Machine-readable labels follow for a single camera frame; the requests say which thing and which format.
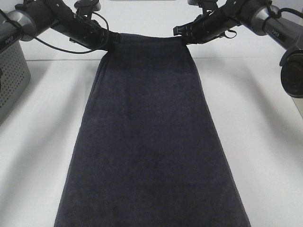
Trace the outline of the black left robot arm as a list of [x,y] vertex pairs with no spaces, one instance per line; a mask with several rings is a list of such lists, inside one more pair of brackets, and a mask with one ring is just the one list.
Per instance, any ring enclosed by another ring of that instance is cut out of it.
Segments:
[[108,51],[121,35],[102,28],[93,20],[93,14],[101,9],[97,0],[78,0],[73,12],[62,0],[25,0],[15,5],[15,10],[5,14],[0,24],[0,51],[4,52],[18,41],[29,42],[51,28],[71,42],[88,49]]

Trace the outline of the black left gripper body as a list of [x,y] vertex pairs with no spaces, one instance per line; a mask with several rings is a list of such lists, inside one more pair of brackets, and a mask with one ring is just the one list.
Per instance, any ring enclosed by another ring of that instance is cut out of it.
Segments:
[[75,22],[70,27],[70,38],[88,49],[109,50],[121,41],[121,35],[102,28],[95,20]]

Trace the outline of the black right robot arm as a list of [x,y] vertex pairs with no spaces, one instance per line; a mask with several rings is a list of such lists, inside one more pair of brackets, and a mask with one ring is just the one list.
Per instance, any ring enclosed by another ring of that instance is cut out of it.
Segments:
[[285,49],[279,64],[283,89],[291,97],[303,97],[303,27],[282,17],[283,12],[302,17],[301,12],[279,9],[270,0],[228,0],[221,7],[215,0],[189,0],[188,4],[202,8],[203,13],[193,22],[174,27],[174,36],[180,35],[185,45],[225,37],[236,26],[268,35]]

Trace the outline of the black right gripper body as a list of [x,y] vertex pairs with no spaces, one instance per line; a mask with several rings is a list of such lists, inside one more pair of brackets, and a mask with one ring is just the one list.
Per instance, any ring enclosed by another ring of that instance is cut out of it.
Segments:
[[221,10],[199,15],[193,22],[176,26],[173,35],[182,36],[183,43],[205,44],[217,38],[225,37],[225,32],[237,25],[237,21],[225,15]]

